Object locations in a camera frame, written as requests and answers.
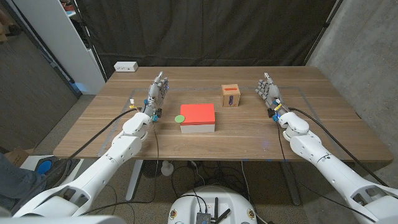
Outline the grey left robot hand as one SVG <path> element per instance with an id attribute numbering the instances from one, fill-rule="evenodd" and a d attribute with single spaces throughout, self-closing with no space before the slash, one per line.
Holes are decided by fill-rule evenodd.
<path id="1" fill-rule="evenodd" d="M 168 79 L 164 77 L 163 71 L 160 71 L 149 86 L 147 101 L 144 103 L 141 112 L 149 117 L 153 117 L 161 109 L 168 90 Z"/>

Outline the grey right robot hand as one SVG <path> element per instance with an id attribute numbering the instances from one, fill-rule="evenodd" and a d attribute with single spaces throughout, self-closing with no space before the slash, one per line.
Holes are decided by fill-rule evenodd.
<path id="1" fill-rule="evenodd" d="M 255 92 L 264 100 L 272 116 L 282 116 L 289 112 L 279 88 L 274 84 L 273 79 L 267 72 L 264 73 L 264 79 L 258 81 Z"/>

